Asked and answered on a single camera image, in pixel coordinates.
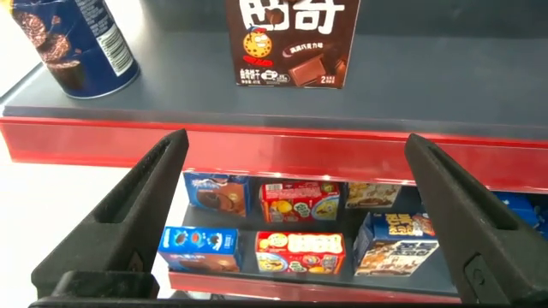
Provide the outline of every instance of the snack box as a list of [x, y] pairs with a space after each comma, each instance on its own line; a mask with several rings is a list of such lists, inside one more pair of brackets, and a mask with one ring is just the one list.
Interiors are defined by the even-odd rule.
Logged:
[[259, 196], [267, 222], [337, 219], [339, 186], [331, 182], [291, 181], [265, 184]]
[[190, 204], [246, 216], [251, 210], [249, 177], [237, 175], [184, 174]]
[[369, 209], [391, 207], [402, 187], [399, 185], [355, 182], [349, 183], [347, 189], [347, 209]]
[[438, 246], [427, 214], [369, 213], [354, 242], [355, 275], [409, 276]]
[[165, 227], [158, 252], [172, 270], [238, 272], [241, 268], [237, 229]]
[[342, 234], [258, 232], [261, 272], [338, 274], [345, 258]]
[[225, 0], [236, 84], [343, 88], [360, 0]]
[[494, 194], [529, 226], [535, 228], [539, 225], [539, 218], [527, 197], [510, 192], [495, 192]]

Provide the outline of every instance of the chocolate cookie box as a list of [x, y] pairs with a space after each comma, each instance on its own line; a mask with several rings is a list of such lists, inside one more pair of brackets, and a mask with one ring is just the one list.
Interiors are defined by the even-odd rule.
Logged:
[[246, 216], [251, 210], [249, 177], [185, 173], [190, 204]]
[[409, 276], [438, 246], [427, 214], [369, 213], [354, 242], [355, 275]]
[[158, 252], [171, 270], [239, 272], [238, 230], [166, 227]]
[[343, 88], [360, 0], [226, 0], [236, 84]]

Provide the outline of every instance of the oreo can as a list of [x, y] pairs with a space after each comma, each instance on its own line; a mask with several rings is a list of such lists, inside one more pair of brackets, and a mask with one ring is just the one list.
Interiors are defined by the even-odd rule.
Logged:
[[115, 92], [139, 74], [104, 0], [0, 0], [74, 98]]

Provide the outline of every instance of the blue snack box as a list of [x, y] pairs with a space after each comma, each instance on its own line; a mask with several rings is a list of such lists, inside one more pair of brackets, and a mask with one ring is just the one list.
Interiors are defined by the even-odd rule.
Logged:
[[246, 216], [251, 210], [250, 178], [240, 175], [184, 174], [190, 204]]
[[165, 227], [158, 252], [172, 270], [238, 272], [241, 268], [237, 229]]
[[535, 228], [539, 225], [539, 218], [525, 196], [510, 192], [495, 192], [494, 194], [529, 226]]
[[426, 213], [369, 213], [354, 242], [355, 275], [409, 276], [438, 247]]

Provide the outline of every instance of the red snack box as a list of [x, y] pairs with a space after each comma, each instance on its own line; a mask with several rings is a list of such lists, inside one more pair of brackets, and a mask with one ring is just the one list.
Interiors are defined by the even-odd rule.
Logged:
[[337, 219], [339, 186], [330, 182], [284, 182], [261, 186], [259, 196], [267, 222]]
[[258, 232], [261, 272], [338, 274], [346, 257], [342, 234]]

